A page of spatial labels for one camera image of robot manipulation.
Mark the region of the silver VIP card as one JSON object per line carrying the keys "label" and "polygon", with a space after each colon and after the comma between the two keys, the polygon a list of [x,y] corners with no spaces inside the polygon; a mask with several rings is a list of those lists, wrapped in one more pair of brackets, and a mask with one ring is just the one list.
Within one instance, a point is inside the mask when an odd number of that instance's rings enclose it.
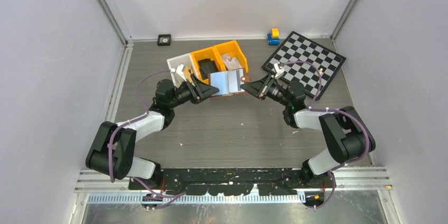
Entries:
{"label": "silver VIP card", "polygon": [[241,78],[244,76],[243,69],[230,70],[227,72],[228,77],[228,90],[230,94],[238,94],[244,92],[241,88],[243,84]]}

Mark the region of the brown leather card holder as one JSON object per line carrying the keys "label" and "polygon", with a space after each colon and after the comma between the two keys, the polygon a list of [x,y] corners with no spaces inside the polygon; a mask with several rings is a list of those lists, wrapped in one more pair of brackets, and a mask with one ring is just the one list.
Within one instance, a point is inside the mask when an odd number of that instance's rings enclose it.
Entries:
{"label": "brown leather card holder", "polygon": [[210,74],[209,81],[211,86],[219,89],[213,97],[231,96],[245,92],[241,85],[250,82],[250,76],[245,74],[244,69],[219,71]]}

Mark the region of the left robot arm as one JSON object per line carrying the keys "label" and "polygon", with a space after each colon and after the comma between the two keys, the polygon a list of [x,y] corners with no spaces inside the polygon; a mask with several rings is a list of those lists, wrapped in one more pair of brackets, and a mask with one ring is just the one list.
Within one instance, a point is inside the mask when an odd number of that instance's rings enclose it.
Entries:
{"label": "left robot arm", "polygon": [[86,157],[86,167],[109,176],[111,182],[132,178],[149,189],[162,182],[161,165],[134,155],[136,143],[144,137],[166,129],[174,119],[174,108],[186,102],[198,104],[219,89],[193,76],[176,87],[172,80],[157,83],[153,103],[145,113],[131,120],[99,125]]}

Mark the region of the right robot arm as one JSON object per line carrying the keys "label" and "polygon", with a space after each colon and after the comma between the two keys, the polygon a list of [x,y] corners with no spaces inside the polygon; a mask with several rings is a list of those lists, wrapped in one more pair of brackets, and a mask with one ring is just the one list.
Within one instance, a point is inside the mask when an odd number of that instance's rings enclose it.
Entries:
{"label": "right robot arm", "polygon": [[257,99],[270,98],[283,105],[283,118],[288,126],[322,132],[325,150],[304,161],[300,170],[300,182],[308,187],[317,186],[323,175],[364,158],[375,148],[374,139],[353,107],[307,107],[305,88],[298,80],[292,80],[284,87],[273,76],[267,75],[257,81],[245,82],[241,88]]}

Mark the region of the cards in yellow bin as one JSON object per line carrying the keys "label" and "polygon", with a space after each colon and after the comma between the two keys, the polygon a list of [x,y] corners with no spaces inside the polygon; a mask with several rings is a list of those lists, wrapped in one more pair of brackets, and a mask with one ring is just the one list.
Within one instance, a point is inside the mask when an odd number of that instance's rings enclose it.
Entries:
{"label": "cards in yellow bin", "polygon": [[226,70],[230,71],[243,68],[239,60],[235,57],[231,57],[229,53],[222,54],[221,58],[225,64]]}

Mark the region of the yellow bin with cards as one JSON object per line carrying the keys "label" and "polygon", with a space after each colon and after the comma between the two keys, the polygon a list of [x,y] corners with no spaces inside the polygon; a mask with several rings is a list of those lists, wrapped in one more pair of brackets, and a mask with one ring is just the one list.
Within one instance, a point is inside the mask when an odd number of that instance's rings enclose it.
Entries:
{"label": "yellow bin with cards", "polygon": [[249,65],[247,62],[247,58],[244,55],[242,49],[240,48],[238,42],[236,40],[228,41],[225,43],[220,43],[213,46],[218,52],[218,58],[221,58],[221,55],[224,53],[229,53],[231,57],[235,57],[239,60],[245,73],[249,72]]}

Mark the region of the brown items in white bin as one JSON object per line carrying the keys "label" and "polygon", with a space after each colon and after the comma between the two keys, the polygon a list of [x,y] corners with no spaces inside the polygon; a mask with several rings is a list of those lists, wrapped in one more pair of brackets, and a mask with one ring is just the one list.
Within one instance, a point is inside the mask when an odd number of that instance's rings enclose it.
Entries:
{"label": "brown items in white bin", "polygon": [[192,81],[192,72],[191,72],[191,69],[190,69],[190,68],[186,68],[186,69],[183,71],[183,75],[184,75],[185,80],[186,80],[187,82],[193,84],[193,81]]}

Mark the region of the black wallet in bin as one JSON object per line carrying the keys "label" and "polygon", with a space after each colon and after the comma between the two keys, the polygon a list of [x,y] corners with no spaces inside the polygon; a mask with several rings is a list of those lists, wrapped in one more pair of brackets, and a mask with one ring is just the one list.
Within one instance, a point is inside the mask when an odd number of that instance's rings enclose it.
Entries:
{"label": "black wallet in bin", "polygon": [[203,59],[198,61],[199,72],[202,79],[208,79],[209,75],[218,72],[219,69],[214,61],[211,59]]}

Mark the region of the yellow bin with black item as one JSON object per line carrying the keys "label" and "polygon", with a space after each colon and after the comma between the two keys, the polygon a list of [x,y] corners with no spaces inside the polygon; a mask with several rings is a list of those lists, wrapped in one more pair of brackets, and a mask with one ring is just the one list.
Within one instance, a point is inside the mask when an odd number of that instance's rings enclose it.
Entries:
{"label": "yellow bin with black item", "polygon": [[213,46],[193,51],[191,57],[193,59],[193,65],[198,71],[199,79],[206,84],[210,83],[209,76],[212,73],[226,70],[221,55]]}

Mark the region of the white plastic bin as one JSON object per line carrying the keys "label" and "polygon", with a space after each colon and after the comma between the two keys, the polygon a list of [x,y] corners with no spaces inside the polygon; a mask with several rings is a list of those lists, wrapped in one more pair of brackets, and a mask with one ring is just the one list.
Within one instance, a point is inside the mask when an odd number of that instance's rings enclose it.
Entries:
{"label": "white plastic bin", "polygon": [[199,78],[199,73],[198,70],[196,69],[196,66],[194,65],[194,61],[192,58],[191,53],[186,53],[177,57],[173,57],[173,58],[169,58],[166,60],[167,61],[167,65],[169,67],[169,70],[171,68],[176,68],[179,64],[185,64],[191,67],[191,72],[192,75],[195,75],[197,78]]}

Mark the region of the blue and yellow toy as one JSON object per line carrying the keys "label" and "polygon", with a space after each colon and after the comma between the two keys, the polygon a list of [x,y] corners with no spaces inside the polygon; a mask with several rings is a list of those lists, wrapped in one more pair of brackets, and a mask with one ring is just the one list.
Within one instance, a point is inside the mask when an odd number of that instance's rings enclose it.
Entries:
{"label": "blue and yellow toy", "polygon": [[270,32],[267,33],[267,42],[268,42],[268,45],[279,45],[280,44],[278,28],[271,28]]}

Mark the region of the black and white chessboard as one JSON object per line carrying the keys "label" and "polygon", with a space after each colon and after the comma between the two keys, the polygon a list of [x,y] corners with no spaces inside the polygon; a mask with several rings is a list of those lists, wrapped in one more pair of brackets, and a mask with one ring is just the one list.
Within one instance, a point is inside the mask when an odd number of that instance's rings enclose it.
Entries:
{"label": "black and white chessboard", "polygon": [[273,64],[283,63],[285,73],[280,79],[286,83],[299,80],[308,96],[320,100],[345,61],[346,57],[293,31],[263,63],[262,69],[273,74]]}

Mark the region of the small black square box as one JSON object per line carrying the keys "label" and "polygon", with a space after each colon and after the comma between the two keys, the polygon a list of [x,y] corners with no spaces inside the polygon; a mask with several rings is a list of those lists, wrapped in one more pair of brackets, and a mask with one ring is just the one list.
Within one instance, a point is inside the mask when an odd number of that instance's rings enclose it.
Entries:
{"label": "small black square box", "polygon": [[170,34],[159,34],[157,38],[158,46],[170,46],[172,36]]}

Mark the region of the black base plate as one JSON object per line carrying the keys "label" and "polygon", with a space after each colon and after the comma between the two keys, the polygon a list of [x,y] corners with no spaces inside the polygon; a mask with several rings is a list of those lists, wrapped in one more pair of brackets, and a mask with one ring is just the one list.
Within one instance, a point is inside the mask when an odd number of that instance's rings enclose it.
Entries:
{"label": "black base plate", "polygon": [[158,169],[150,179],[136,178],[129,189],[161,189],[167,195],[237,196],[258,191],[259,195],[292,195],[296,189],[323,191],[333,186],[327,174],[318,176],[300,169],[278,168],[218,168],[218,169]]}

